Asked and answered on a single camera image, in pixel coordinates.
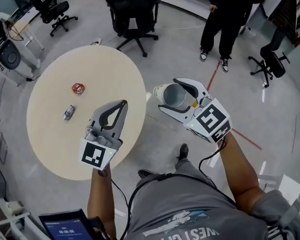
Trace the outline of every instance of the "shelf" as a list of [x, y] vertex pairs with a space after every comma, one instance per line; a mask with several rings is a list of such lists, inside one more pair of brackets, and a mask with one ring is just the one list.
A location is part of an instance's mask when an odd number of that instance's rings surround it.
[[180, 7], [204, 19], [208, 19], [210, 14], [209, 6], [197, 0], [161, 0], [161, 1], [176, 7]]

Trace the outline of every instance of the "black office chair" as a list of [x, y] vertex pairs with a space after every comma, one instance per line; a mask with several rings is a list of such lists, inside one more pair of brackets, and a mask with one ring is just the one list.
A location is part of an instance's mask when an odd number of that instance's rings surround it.
[[[123, 36], [126, 40], [116, 49], [120, 48], [131, 40], [136, 40], [139, 45], [142, 56], [147, 57], [140, 38], [153, 38], [158, 40], [159, 37], [154, 34], [148, 34], [155, 31], [155, 24], [158, 16], [158, 3], [160, 0], [105, 0], [110, 6], [112, 25], [118, 36]], [[129, 29], [129, 21], [135, 18], [137, 29]]]
[[50, 33], [50, 36], [54, 36], [54, 32], [61, 26], [64, 28], [65, 32], [68, 32], [69, 29], [65, 27], [65, 22], [70, 21], [72, 19], [78, 20], [78, 17], [69, 17], [68, 15], [64, 15], [69, 9], [69, 3], [67, 1], [57, 3], [53, 5], [56, 0], [30, 0], [32, 5], [41, 13], [43, 23], [50, 23], [53, 20], [56, 20], [54, 24], [52, 24], [53, 30]]
[[290, 64], [289, 59], [284, 53], [280, 58], [274, 53], [274, 51], [279, 49], [285, 36], [285, 33], [281, 29], [277, 28], [271, 42], [268, 45], [262, 47], [260, 50], [260, 55], [263, 60], [259, 62], [254, 57], [248, 57], [249, 60], [254, 60], [255, 63], [257, 63], [261, 67], [260, 70], [251, 72], [250, 74], [253, 76], [259, 72], [263, 72], [266, 80], [266, 85], [264, 86], [265, 88], [269, 87], [268, 75], [270, 75], [270, 80], [272, 80], [274, 76], [276, 78], [280, 78], [286, 73], [285, 67], [284, 65], [282, 65], [281, 61], [287, 60]]

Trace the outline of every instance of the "black pants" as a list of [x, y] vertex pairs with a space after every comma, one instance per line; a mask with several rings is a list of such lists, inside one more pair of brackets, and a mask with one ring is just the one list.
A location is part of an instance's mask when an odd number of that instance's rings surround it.
[[201, 48], [210, 52], [214, 47], [215, 35], [222, 30], [219, 44], [219, 53], [222, 58], [229, 59], [232, 47], [239, 34], [242, 23], [242, 17], [226, 13], [220, 9], [211, 12], [206, 21], [202, 37]]

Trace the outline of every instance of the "round table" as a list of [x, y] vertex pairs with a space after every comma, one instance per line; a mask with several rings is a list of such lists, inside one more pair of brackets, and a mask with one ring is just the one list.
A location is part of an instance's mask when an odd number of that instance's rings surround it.
[[[75, 83], [84, 85], [82, 95], [72, 91]], [[137, 66], [122, 52], [102, 45], [79, 47], [56, 59], [35, 84], [27, 108], [29, 140], [41, 163], [66, 179], [90, 179], [92, 168], [79, 162], [81, 139], [93, 112], [118, 100], [127, 100], [128, 111], [112, 169], [135, 145], [146, 115], [146, 89]], [[76, 110], [66, 121], [63, 115], [70, 105]]]

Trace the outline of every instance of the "chair base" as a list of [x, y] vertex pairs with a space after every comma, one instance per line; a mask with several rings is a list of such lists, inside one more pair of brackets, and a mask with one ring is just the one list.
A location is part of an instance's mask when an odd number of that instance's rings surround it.
[[[143, 36], [141, 36], [141, 38], [153, 38], [154, 40], [159, 40], [159, 37], [155, 34], [145, 34]], [[140, 39], [138, 37], [134, 37], [134, 38], [127, 38], [126, 40], [124, 40], [116, 49], [120, 51], [120, 48], [123, 47], [124, 45], [126, 45], [127, 43], [129, 43], [130, 41], [135, 40], [136, 43], [138, 44], [141, 52], [142, 52], [142, 56], [143, 57], [147, 57], [148, 54], [145, 52], [144, 47], [142, 46]]]
[[265, 77], [265, 81], [266, 84], [264, 85], [264, 88], [268, 88], [269, 87], [269, 79], [268, 79], [268, 75], [270, 76], [270, 80], [272, 80], [274, 78], [274, 76], [271, 74], [271, 72], [268, 70], [268, 67], [265, 64], [265, 61], [262, 60], [261, 62], [257, 61], [254, 57], [249, 56], [248, 57], [249, 60], [253, 60], [261, 69], [256, 71], [256, 72], [251, 72], [250, 75], [254, 76], [255, 74], [258, 74], [260, 72], [264, 73], [264, 77]]
[[63, 18], [58, 17], [58, 19], [56, 20], [56, 22], [54, 24], [52, 24], [52, 28], [53, 30], [50, 33], [50, 36], [53, 37], [54, 36], [54, 32], [61, 26], [64, 28], [65, 32], [68, 32], [69, 29], [65, 27], [65, 23], [75, 19], [76, 21], [78, 20], [78, 17], [69, 17], [68, 15], [65, 15]]

